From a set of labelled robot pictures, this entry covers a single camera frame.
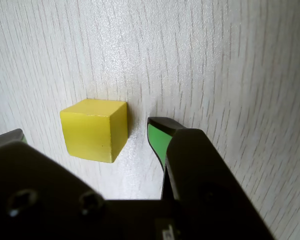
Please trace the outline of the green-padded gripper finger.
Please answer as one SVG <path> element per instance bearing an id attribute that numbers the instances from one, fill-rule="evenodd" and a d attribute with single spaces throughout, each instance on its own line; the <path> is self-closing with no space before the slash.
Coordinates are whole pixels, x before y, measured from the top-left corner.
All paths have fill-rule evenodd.
<path id="1" fill-rule="evenodd" d="M 273 235 L 207 135 L 168 117 L 147 119 L 164 170 L 161 196 L 177 205 L 183 240 L 271 240 Z"/>

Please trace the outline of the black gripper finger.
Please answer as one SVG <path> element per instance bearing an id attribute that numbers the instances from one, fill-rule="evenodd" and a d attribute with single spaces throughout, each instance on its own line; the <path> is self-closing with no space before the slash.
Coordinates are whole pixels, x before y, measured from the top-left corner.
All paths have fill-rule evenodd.
<path id="1" fill-rule="evenodd" d="M 0 240 L 98 240 L 103 202 L 21 129 L 0 135 Z"/>

